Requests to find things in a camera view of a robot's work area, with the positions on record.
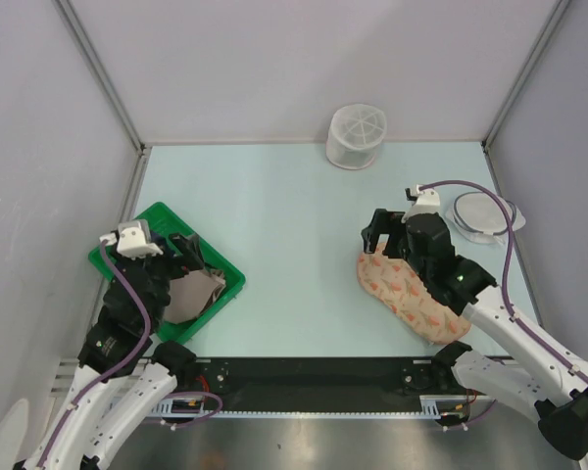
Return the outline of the pink tulip mesh laundry bag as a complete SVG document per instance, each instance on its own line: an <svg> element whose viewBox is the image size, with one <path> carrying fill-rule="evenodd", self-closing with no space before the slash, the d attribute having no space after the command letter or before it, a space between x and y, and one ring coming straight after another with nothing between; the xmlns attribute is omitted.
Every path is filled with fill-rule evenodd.
<svg viewBox="0 0 588 470"><path fill-rule="evenodd" d="M372 254L359 254L356 268L362 288L429 344L448 345L464 337L471 323L436 302L408 263L387 257L384 248L380 243Z"/></svg>

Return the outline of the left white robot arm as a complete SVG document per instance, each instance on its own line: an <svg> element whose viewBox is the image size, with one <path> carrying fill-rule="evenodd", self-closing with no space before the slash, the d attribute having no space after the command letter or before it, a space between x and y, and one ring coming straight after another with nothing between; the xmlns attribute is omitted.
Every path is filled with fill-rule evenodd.
<svg viewBox="0 0 588 470"><path fill-rule="evenodd" d="M151 336L171 303L171 282L205 266L200 239L173 233L152 239L135 227L100 240L99 254L114 276L98 320L78 355L62 407L34 453L17 469L107 469L151 409L199 375L193 352L173 341L155 347L143 372L119 401Z"/></svg>

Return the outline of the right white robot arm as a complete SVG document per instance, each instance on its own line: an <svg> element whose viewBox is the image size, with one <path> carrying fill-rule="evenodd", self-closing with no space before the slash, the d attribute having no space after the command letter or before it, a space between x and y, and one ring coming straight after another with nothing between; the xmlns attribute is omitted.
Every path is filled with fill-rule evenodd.
<svg viewBox="0 0 588 470"><path fill-rule="evenodd" d="M380 236L390 259L405 261L426 291L455 316L494 340L516 363L493 361L454 342L432 368L444 393L476 389L523 414L560 454L579 461L588 453L588 361L565 348L509 299L501 283L477 262L457 254L450 231L435 213L407 215L377 209L363 229L364 251Z"/></svg>

